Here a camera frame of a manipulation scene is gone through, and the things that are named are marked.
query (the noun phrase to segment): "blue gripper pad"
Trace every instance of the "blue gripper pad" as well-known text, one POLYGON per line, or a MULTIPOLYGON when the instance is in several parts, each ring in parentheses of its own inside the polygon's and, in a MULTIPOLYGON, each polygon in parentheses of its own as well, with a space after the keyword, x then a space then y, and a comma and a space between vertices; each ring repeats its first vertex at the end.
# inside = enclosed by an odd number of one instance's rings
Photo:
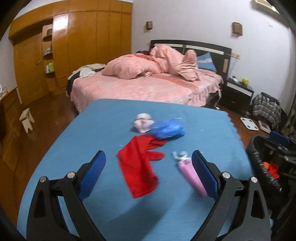
POLYGON ((198 174, 207 195, 216 200, 219 197, 218 182, 196 151, 192 153, 192 165, 198 174))
POLYGON ((89 197, 89 195, 91 194, 94 185, 96 184, 101 172, 103 171, 105 164, 105 153, 103 151, 98 152, 94 156, 91 166, 80 182, 78 197, 81 201, 83 201, 86 197, 89 197))
POLYGON ((272 140, 273 142, 279 143, 280 145, 282 145, 283 147, 288 147, 290 145, 290 140, 288 137, 285 137, 283 135, 281 135, 280 133, 276 132, 276 131, 272 131, 269 134, 269 138, 270 140, 272 140))

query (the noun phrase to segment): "plaid bag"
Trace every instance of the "plaid bag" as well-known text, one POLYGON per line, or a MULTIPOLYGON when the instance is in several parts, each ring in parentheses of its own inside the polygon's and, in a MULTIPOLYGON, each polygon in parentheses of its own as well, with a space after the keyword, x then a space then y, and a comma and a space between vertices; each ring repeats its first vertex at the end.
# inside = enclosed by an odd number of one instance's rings
POLYGON ((266 118, 272 124, 272 129, 277 128, 281 122, 279 105, 262 94, 253 99, 253 116, 256 115, 266 118))

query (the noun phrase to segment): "air conditioner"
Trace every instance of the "air conditioner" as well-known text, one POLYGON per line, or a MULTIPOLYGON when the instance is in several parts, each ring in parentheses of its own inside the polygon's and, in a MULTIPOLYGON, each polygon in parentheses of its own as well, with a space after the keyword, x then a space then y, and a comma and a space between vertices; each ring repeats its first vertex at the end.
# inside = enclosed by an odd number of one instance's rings
POLYGON ((276 8, 272 5, 270 5, 266 0, 254 0, 256 5, 272 14, 279 15, 279 12, 276 10, 276 8))

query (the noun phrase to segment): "pink blanket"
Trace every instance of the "pink blanket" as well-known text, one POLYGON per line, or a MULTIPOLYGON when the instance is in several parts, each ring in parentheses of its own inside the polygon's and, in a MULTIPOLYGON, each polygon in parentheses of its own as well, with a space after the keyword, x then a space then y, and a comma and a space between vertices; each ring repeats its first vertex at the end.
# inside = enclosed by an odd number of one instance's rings
POLYGON ((182 77, 156 74, 133 80, 105 76, 98 72, 74 81, 71 101, 79 112, 97 99, 128 99, 204 106, 210 93, 219 89, 222 77, 198 70, 201 81, 189 83, 182 77))
POLYGON ((102 74, 130 80, 139 75, 170 73, 193 82, 200 80, 197 70, 194 50, 188 50, 182 55, 167 45, 158 45, 151 50, 149 56, 141 53, 128 54, 110 61, 102 74))

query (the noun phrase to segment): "nightstand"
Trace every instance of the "nightstand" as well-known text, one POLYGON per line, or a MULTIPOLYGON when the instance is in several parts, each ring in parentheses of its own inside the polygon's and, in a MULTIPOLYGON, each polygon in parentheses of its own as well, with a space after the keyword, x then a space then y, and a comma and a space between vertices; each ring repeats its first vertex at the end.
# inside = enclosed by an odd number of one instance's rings
POLYGON ((245 116, 250 108, 250 102, 254 94, 250 86, 244 86, 227 79, 222 87, 222 98, 219 104, 237 114, 245 116))

